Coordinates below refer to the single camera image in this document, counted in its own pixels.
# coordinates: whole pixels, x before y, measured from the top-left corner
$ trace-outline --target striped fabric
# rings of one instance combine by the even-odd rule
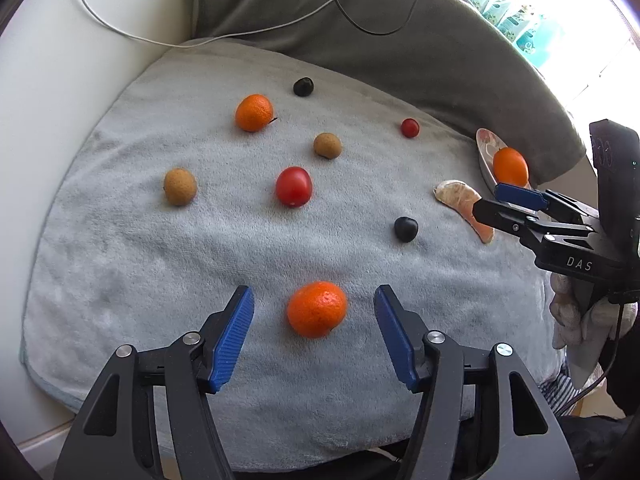
[[[548,402],[549,406],[551,406],[551,410],[553,412],[569,399],[571,399],[574,395],[580,393],[580,390],[576,390],[571,384],[571,378],[569,377],[569,366],[566,361],[566,356],[564,358],[564,362],[562,363],[562,367],[560,368],[558,377],[556,377],[553,381],[542,384],[542,386],[540,386],[540,391],[545,397],[546,402]],[[564,413],[559,413],[559,415],[566,415],[570,411],[571,408],[566,410],[566,412]]]

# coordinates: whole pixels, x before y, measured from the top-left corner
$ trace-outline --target red cherry tomato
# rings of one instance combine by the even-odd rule
[[[276,181],[276,196],[289,207],[305,205],[309,202],[313,190],[311,177],[298,166],[284,170]]]
[[[420,133],[420,124],[415,119],[405,119],[402,121],[400,131],[405,137],[412,139]]]

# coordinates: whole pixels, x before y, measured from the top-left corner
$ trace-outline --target blue gripper pad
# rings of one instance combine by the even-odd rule
[[[236,308],[218,339],[213,351],[212,371],[209,384],[212,391],[218,392],[223,384],[229,382],[240,355],[244,338],[254,318],[254,293],[247,287],[236,304]]]
[[[396,376],[407,389],[416,393],[420,381],[417,365],[424,362],[422,337],[427,327],[418,314],[402,308],[389,285],[378,287],[373,305]]]
[[[549,202],[543,193],[511,184],[498,184],[495,187],[494,196],[500,202],[519,205],[532,211],[544,211],[549,207]]]

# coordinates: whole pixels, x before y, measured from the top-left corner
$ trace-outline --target metal screw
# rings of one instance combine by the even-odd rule
[[[500,355],[504,355],[505,357],[513,354],[513,348],[511,348],[507,343],[498,343],[495,347],[495,351]]]
[[[197,332],[189,332],[182,336],[182,342],[185,345],[195,345],[200,342],[200,334]]]
[[[444,343],[444,334],[437,330],[431,330],[431,332],[427,334],[427,339],[432,343],[439,345],[440,343]]]
[[[122,345],[118,346],[116,355],[118,357],[129,357],[131,355],[131,352],[133,352],[133,348],[131,347],[131,345]]]

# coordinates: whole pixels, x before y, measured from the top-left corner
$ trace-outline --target peeled mandarin segment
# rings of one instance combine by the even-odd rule
[[[481,224],[473,215],[474,204],[481,199],[475,189],[461,180],[445,180],[439,183],[433,192],[440,202],[455,209],[462,218],[471,224],[482,243],[488,244],[494,239],[494,228]]]

